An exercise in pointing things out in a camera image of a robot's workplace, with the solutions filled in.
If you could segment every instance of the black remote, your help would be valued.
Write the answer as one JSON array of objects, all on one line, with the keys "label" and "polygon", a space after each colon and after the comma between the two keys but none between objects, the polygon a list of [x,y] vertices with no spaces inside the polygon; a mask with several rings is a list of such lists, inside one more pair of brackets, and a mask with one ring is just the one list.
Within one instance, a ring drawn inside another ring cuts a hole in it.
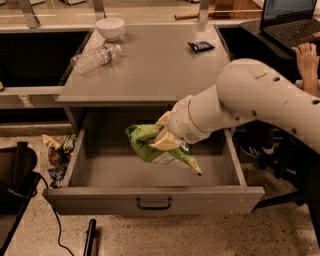
[{"label": "black remote", "polygon": [[208,50],[214,49],[214,46],[212,44],[209,44],[206,41],[201,41],[201,42],[197,42],[197,43],[188,42],[188,44],[190,45],[191,49],[195,53],[200,53],[200,52],[204,52],[204,51],[208,51]]}]

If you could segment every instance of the drawer handle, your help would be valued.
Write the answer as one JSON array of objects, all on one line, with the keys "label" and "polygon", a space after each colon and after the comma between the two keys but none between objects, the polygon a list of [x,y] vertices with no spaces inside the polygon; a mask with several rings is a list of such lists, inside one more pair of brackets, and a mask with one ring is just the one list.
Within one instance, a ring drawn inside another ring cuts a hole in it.
[{"label": "drawer handle", "polygon": [[163,211],[163,210],[168,210],[168,209],[170,209],[170,207],[172,205],[171,197],[168,198],[168,205],[166,205],[166,206],[159,206],[159,207],[148,206],[148,207],[146,207],[146,206],[142,206],[140,202],[141,202],[141,199],[137,198],[137,207],[140,210],[143,210],[143,211]]}]

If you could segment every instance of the drawer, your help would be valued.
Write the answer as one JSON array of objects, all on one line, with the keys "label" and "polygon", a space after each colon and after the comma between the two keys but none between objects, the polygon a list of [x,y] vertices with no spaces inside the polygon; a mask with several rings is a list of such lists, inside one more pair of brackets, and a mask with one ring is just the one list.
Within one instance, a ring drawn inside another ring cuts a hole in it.
[{"label": "drawer", "polygon": [[247,214],[264,195],[246,185],[229,130],[191,145],[203,175],[146,163],[125,129],[154,123],[167,107],[87,111],[63,186],[43,192],[62,215]]}]

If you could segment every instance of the laptop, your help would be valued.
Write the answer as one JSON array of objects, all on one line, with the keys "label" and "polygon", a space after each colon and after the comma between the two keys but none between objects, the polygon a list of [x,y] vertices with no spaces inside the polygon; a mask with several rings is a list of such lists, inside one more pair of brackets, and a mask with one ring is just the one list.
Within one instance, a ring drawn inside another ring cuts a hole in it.
[{"label": "laptop", "polygon": [[302,43],[320,44],[313,34],[320,22],[313,18],[317,0],[264,0],[260,31],[279,46],[294,53]]}]

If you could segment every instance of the cabinet top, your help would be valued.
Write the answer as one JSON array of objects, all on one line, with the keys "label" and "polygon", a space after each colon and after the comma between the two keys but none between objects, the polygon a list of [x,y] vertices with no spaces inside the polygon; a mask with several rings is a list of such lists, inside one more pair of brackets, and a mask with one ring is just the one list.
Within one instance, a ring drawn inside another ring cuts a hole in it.
[{"label": "cabinet top", "polygon": [[[196,54],[188,42],[198,41],[215,49]],[[103,42],[94,30],[84,52]],[[214,24],[130,24],[112,43],[121,54],[87,74],[72,72],[58,102],[175,102],[214,85],[229,62]]]}]

